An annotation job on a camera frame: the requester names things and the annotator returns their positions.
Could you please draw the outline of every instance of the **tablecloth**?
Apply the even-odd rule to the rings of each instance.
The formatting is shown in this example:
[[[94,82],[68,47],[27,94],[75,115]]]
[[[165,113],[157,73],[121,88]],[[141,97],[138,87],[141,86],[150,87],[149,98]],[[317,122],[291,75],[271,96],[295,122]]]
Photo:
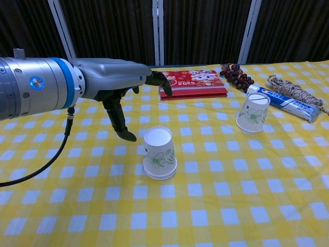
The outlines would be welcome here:
[[[220,65],[194,67],[220,71]],[[324,99],[329,61],[245,65]],[[160,68],[180,70],[184,68]],[[245,94],[160,101],[142,86],[122,100],[136,142],[118,138],[101,103],[79,99],[58,160],[0,189],[0,246],[328,246],[329,117],[313,124],[270,106],[264,131],[235,124]],[[40,168],[63,139],[66,110],[0,122],[0,179]],[[143,171],[143,134],[168,127],[178,161],[165,181]]]

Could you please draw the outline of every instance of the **black curtain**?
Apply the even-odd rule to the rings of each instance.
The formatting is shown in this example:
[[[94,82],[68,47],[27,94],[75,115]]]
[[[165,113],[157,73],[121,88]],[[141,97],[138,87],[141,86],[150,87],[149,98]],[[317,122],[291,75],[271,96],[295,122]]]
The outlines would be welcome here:
[[[61,0],[77,57],[154,65],[152,0]]]
[[[163,0],[164,63],[235,63],[251,0]]]
[[[27,57],[66,58],[47,0],[0,0],[0,33],[0,57],[23,48]]]
[[[329,59],[328,0],[263,0],[248,63]]]

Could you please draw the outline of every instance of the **bunch of grapes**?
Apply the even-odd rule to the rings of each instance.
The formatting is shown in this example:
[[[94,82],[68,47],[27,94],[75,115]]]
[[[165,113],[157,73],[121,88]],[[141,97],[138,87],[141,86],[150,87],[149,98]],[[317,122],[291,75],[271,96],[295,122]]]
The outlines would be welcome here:
[[[222,71],[220,72],[221,76],[224,76],[228,82],[236,87],[236,89],[243,89],[244,92],[247,92],[248,87],[254,84],[254,80],[247,74],[244,74],[240,65],[232,64],[230,66],[223,66]]]

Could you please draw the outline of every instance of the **black cable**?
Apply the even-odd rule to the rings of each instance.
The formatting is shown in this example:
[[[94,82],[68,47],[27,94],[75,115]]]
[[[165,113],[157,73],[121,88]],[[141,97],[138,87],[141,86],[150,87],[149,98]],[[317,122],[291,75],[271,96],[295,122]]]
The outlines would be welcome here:
[[[32,177],[35,177],[36,175],[40,174],[44,170],[46,170],[58,158],[58,156],[60,156],[61,152],[63,151],[63,149],[65,147],[65,144],[67,142],[67,138],[68,138],[68,136],[70,135],[70,132],[71,132],[71,128],[72,128],[72,125],[73,125],[73,117],[74,117],[74,107],[70,107],[70,108],[67,109],[67,121],[66,121],[64,139],[62,141],[62,144],[61,144],[60,148],[58,149],[57,153],[54,155],[54,157],[52,157],[51,160],[48,161],[48,163],[46,165],[44,165],[39,170],[37,170],[37,171],[35,171],[35,172],[33,172],[33,173],[23,177],[23,178],[0,183],[0,187],[5,187],[5,186],[14,185],[14,184],[24,182],[28,179],[31,179]]]

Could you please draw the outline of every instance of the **red book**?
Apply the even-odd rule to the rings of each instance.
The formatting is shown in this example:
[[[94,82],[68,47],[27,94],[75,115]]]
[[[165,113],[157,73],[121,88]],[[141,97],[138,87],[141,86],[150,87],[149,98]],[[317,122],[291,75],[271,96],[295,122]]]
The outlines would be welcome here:
[[[168,97],[159,87],[161,100],[227,96],[227,90],[214,70],[173,70],[162,73],[170,82],[173,96]]]

